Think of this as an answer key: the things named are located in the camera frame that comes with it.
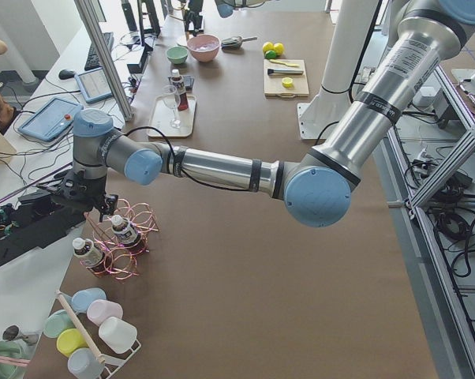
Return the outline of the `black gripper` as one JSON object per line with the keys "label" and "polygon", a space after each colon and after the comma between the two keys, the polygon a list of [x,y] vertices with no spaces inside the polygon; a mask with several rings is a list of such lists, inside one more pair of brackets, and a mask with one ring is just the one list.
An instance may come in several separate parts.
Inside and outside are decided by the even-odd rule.
{"label": "black gripper", "polygon": [[200,33],[202,29],[203,17],[200,14],[203,8],[203,0],[188,0],[184,13],[185,31],[192,34]]}
{"label": "black gripper", "polygon": [[86,178],[84,171],[69,169],[62,180],[50,186],[52,200],[78,212],[99,212],[99,221],[105,216],[113,216],[118,203],[118,195],[106,194],[106,177]]}

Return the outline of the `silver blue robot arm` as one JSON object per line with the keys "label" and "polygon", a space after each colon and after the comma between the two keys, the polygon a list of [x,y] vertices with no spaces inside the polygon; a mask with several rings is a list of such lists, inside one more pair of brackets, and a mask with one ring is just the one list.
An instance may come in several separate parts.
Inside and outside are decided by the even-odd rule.
{"label": "silver blue robot arm", "polygon": [[169,142],[136,142],[115,129],[109,115],[90,108],[74,118],[73,165],[50,189],[53,200],[80,212],[111,215],[118,199],[106,192],[109,170],[141,185],[165,173],[223,190],[267,193],[310,227],[338,222],[367,158],[434,69],[475,33],[475,1],[411,1],[393,25],[391,47],[369,82],[326,141],[312,146],[301,161],[265,163]]}

